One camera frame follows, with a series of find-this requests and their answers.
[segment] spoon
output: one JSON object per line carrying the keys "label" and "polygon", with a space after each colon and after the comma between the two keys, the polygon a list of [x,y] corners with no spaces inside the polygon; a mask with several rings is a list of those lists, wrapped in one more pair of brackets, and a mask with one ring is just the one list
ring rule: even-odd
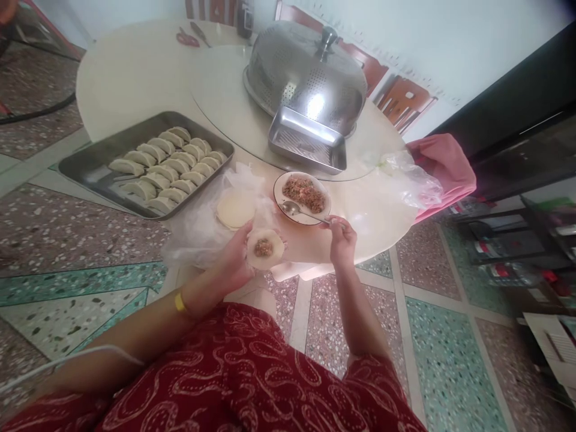
{"label": "spoon", "polygon": [[312,219],[316,219],[319,220],[320,222],[324,222],[328,225],[330,225],[330,222],[328,222],[326,219],[322,219],[316,216],[312,216],[309,213],[305,213],[300,209],[300,206],[298,204],[296,204],[294,201],[284,201],[282,204],[280,204],[280,208],[284,211],[284,213],[286,213],[288,216],[296,216],[297,214],[305,214],[306,216],[310,216]]}

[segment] paisley pattern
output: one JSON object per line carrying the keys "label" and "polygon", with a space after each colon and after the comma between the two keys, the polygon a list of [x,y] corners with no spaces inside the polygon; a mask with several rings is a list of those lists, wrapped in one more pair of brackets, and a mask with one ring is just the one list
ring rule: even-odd
{"label": "paisley pattern", "polygon": [[115,398],[44,397],[5,431],[425,431],[388,358],[342,380],[284,342],[272,317],[219,305]]}

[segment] plastic bag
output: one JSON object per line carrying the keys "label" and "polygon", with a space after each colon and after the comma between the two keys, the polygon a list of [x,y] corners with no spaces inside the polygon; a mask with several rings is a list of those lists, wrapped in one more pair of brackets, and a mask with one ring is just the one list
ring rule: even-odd
{"label": "plastic bag", "polygon": [[277,229],[275,204],[264,194],[265,180],[252,174],[249,166],[238,162],[236,172],[228,168],[215,178],[185,209],[165,222],[171,231],[162,248],[167,266],[211,267],[234,235],[216,218],[216,206],[224,193],[237,188],[253,194],[256,204],[254,228]]}
{"label": "plastic bag", "polygon": [[406,150],[387,153],[377,167],[379,176],[386,176],[387,186],[394,188],[402,202],[426,210],[442,202],[444,189],[435,177],[414,164]]}

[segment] pink towel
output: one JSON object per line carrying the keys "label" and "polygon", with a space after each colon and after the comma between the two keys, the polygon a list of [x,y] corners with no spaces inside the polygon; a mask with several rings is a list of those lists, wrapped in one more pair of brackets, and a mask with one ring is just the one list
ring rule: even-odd
{"label": "pink towel", "polygon": [[476,175],[460,144],[450,134],[432,135],[407,144],[417,165],[436,177],[444,195],[442,202],[420,210],[416,222],[426,219],[476,190]]}

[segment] metal tray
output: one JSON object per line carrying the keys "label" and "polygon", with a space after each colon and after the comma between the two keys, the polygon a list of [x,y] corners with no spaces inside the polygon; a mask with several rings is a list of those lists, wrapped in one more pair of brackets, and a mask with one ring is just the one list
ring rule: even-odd
{"label": "metal tray", "polygon": [[[119,186],[128,182],[128,180],[120,182],[115,182],[114,180],[117,177],[121,178],[127,175],[110,170],[108,164],[130,150],[135,150],[136,147],[147,142],[150,138],[157,137],[163,131],[174,126],[186,128],[192,137],[205,139],[214,150],[224,153],[227,159],[184,201],[178,204],[171,212],[162,214],[156,209],[146,207],[144,200],[141,198],[122,191]],[[193,200],[230,163],[234,151],[234,146],[228,141],[216,136],[182,114],[163,112],[68,156],[60,161],[58,171],[73,182],[130,213],[144,219],[161,221],[171,218],[184,208],[186,203]]]}
{"label": "metal tray", "polygon": [[342,134],[285,106],[268,132],[270,150],[332,175],[346,170],[345,142]]}

